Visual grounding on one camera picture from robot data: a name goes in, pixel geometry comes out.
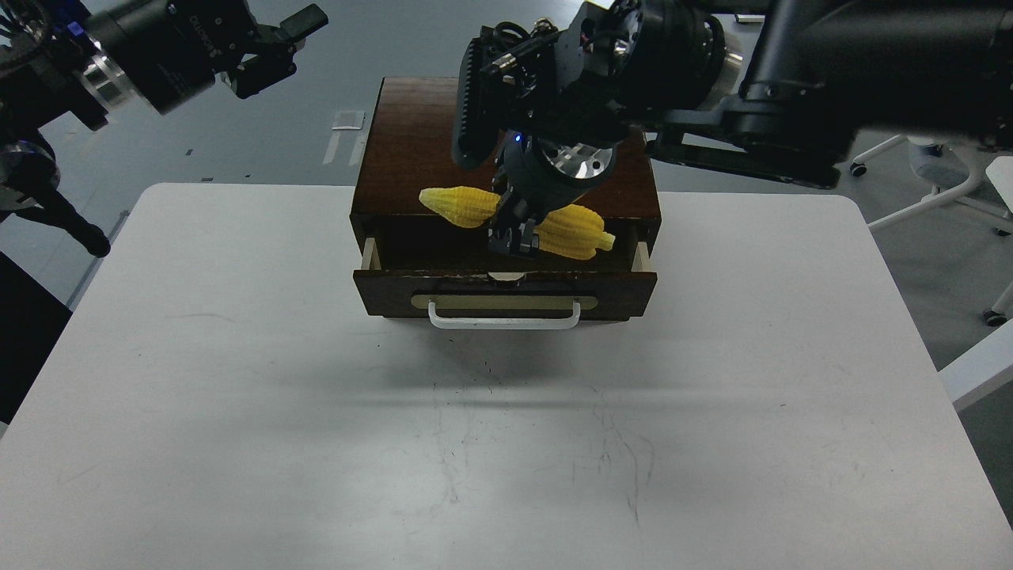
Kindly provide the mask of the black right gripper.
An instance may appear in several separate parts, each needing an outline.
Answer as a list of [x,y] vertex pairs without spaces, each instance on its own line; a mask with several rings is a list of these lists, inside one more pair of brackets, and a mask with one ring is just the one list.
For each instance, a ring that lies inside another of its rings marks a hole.
[[506,194],[489,223],[488,249],[500,255],[538,256],[541,238],[536,218],[546,218],[601,187],[616,162],[616,146],[567,145],[506,132],[497,156]]

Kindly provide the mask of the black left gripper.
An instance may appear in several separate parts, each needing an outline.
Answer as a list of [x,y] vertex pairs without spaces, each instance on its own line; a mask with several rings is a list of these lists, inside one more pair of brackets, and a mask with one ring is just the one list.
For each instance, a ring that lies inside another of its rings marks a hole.
[[242,100],[285,80],[297,51],[328,23],[318,4],[271,26],[256,24],[246,1],[124,1],[95,14],[95,40],[136,93],[168,113],[227,70]]

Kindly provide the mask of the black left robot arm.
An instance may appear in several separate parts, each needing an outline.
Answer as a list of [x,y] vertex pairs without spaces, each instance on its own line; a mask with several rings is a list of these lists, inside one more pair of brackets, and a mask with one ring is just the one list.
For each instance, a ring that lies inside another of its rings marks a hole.
[[41,128],[71,113],[98,131],[133,97],[164,115],[218,77],[246,100],[292,76],[294,55],[327,22],[315,4],[266,25],[246,1],[122,1],[100,12],[80,1],[4,1],[2,217],[57,228],[106,257],[105,232],[60,192]]

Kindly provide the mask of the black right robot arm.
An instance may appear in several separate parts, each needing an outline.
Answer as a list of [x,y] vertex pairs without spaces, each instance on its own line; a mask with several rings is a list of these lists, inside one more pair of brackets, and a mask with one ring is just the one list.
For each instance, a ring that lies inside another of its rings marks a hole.
[[461,62],[453,162],[495,155],[492,252],[649,158],[833,188],[863,129],[1011,149],[1009,1],[585,2],[567,28],[500,22]]

